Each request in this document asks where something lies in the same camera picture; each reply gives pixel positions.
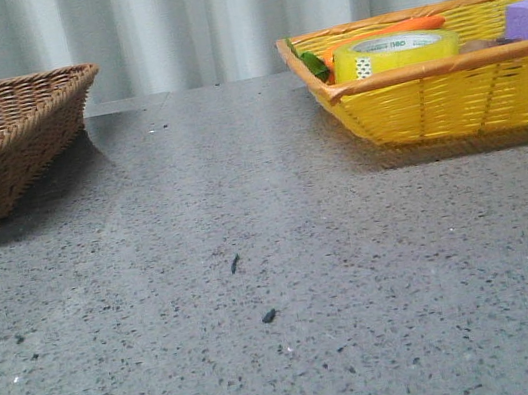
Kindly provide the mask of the yellow tape roll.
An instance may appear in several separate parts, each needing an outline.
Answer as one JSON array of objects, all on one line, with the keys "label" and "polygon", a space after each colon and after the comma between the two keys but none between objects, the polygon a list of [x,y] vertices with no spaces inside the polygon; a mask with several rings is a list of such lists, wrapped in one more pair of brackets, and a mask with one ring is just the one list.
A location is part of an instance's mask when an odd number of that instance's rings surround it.
[{"label": "yellow tape roll", "polygon": [[363,80],[377,73],[452,57],[459,52],[458,34],[443,29],[378,35],[338,47],[332,54],[336,84]]}]

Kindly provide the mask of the orange toy carrot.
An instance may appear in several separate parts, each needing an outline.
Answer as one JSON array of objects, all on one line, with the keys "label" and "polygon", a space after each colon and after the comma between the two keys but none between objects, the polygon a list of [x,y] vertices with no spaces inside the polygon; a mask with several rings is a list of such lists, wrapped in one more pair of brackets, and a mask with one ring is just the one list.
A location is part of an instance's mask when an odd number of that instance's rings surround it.
[{"label": "orange toy carrot", "polygon": [[360,41],[372,36],[378,35],[390,35],[396,32],[408,32],[414,30],[432,30],[432,29],[442,29],[445,24],[445,17],[440,15],[431,15],[413,19],[407,19],[406,21],[401,21],[401,23],[391,24],[389,26],[383,27],[382,29],[377,29],[371,32],[366,32],[365,34],[354,35],[348,39],[342,39],[336,43],[326,47],[322,50],[319,55],[315,54],[313,51],[303,51],[301,49],[300,43],[294,42],[290,39],[285,40],[285,44],[290,48],[291,53],[296,56],[311,72],[312,75],[317,77],[320,81],[328,84],[335,83],[334,73],[333,73],[333,52],[342,45],[352,43],[354,41]]}]

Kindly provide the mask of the brown object in basket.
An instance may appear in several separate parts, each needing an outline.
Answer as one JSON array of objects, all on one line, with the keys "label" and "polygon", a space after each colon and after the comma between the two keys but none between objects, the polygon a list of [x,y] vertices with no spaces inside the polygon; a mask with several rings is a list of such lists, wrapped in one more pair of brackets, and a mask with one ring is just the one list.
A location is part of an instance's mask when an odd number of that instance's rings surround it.
[{"label": "brown object in basket", "polygon": [[506,46],[507,44],[517,43],[518,41],[521,41],[520,38],[507,38],[503,36],[499,38],[493,38],[493,39],[487,39],[487,40],[486,39],[469,40],[469,42],[465,42],[459,48],[459,53],[464,54],[464,53],[482,51],[483,49]]}]

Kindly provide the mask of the yellow woven basket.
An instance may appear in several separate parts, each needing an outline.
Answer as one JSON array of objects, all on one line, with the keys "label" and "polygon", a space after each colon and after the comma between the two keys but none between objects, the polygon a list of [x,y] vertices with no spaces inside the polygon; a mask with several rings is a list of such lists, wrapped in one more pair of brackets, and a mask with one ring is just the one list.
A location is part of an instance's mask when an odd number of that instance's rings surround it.
[{"label": "yellow woven basket", "polygon": [[440,15],[461,42],[498,38],[505,9],[520,0],[447,0],[383,13],[278,40],[285,64],[314,98],[358,137],[417,144],[528,126],[528,40],[416,63],[369,79],[330,85],[299,58],[409,18]]}]

